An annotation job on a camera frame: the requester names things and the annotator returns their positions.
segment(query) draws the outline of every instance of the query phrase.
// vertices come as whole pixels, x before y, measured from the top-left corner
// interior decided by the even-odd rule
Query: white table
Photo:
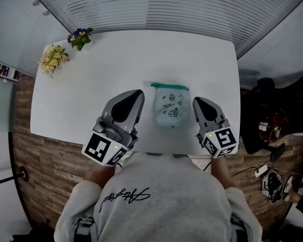
[[[156,91],[146,83],[159,82],[189,87],[191,103],[200,96],[220,105],[238,140],[240,87],[231,42],[151,30],[95,34],[92,41],[90,51],[77,51],[66,40],[54,43],[66,48],[70,61],[56,69],[53,79],[38,68],[31,107],[33,134],[83,144],[111,98],[141,89],[145,104],[135,151],[208,155],[195,137],[199,126],[192,104],[184,126],[165,129],[156,125]]]

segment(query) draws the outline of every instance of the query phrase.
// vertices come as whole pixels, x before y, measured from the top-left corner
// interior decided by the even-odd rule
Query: sweatshirt sleeve
[[[263,229],[249,208],[243,192],[227,188],[226,195],[232,209],[232,217],[240,220],[246,228],[249,242],[261,242]]]
[[[82,181],[73,188],[70,199],[57,222],[54,233],[55,242],[73,241],[72,236],[77,220],[80,217],[93,215],[93,208],[99,200],[101,192],[102,188],[90,181]]]

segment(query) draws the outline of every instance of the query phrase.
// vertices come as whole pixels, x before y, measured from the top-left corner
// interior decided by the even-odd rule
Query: cable
[[[297,173],[295,173],[295,172],[291,172],[291,171],[279,169],[279,168],[276,168],[276,167],[271,167],[271,166],[267,166],[267,167],[270,167],[270,168],[272,168],[272,169],[277,169],[277,170],[279,170],[279,171],[283,171],[283,172],[287,172],[287,173],[291,173],[291,174],[303,176],[303,175],[301,175],[301,174],[297,174]]]
[[[203,171],[205,171],[209,166],[210,166],[211,162],[208,163],[208,165],[204,168]]]
[[[255,168],[255,169],[257,169],[256,167],[249,167],[249,168],[247,168],[247,169],[244,169],[244,170],[242,170],[242,171],[238,172],[238,173],[237,173],[237,174],[235,174],[235,175],[238,175],[238,174],[240,174],[240,173],[243,173],[244,171],[247,171],[248,169],[251,169],[251,168]]]

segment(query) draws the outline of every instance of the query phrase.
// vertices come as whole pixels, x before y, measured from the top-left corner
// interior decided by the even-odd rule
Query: black cable
[[[248,169],[251,169],[251,168],[255,168],[255,169],[257,169],[256,167],[249,167],[249,168],[247,168],[247,169],[244,169],[244,170],[242,170],[242,171],[238,172],[238,173],[237,173],[237,174],[235,174],[235,175],[238,175],[238,174],[240,174],[240,173],[243,173],[244,171],[247,171]]]
[[[205,171],[209,166],[210,166],[211,162],[208,163],[208,165],[204,168],[203,171]]]

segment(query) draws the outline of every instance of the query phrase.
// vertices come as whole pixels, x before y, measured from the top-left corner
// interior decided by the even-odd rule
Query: gray sweatshirt
[[[90,216],[91,241],[236,241],[232,223],[241,224],[249,242],[262,237],[242,191],[224,189],[188,157],[173,155],[135,153],[104,189],[76,185],[55,241],[73,241],[79,219]]]

